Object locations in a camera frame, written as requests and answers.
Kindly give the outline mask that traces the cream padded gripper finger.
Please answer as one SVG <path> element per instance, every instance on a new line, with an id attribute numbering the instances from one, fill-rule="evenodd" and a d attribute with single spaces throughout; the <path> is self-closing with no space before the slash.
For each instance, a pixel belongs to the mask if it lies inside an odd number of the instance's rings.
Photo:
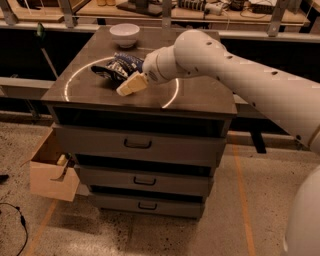
<path id="1" fill-rule="evenodd" d="M 116 92 L 120 96 L 128 96 L 135 92 L 144 90 L 147 86 L 148 81 L 146 76 L 142 73 L 134 72 L 116 89 Z"/>

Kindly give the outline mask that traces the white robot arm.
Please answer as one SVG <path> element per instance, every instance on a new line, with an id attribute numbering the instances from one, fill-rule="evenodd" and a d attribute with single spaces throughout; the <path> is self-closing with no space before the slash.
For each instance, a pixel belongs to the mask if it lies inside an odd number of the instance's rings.
<path id="1" fill-rule="evenodd" d="M 146 55 L 142 71 L 117 89 L 121 96 L 176 78 L 209 76 L 320 154 L 319 84 L 238 57 L 208 34 L 188 30 L 174 44 Z M 320 167 L 300 186 L 289 214 L 281 256 L 320 256 Z"/>

